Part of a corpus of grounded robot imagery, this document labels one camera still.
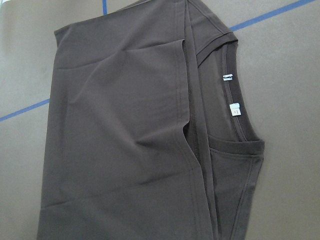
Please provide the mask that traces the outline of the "dark brown t-shirt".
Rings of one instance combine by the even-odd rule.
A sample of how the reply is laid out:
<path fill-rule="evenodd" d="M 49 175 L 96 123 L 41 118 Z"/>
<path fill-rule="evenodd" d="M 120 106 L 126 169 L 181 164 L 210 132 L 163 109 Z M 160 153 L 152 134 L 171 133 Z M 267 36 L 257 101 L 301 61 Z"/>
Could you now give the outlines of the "dark brown t-shirt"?
<path fill-rule="evenodd" d="M 243 240 L 264 160 L 238 39 L 200 0 L 54 33 L 39 240 Z"/>

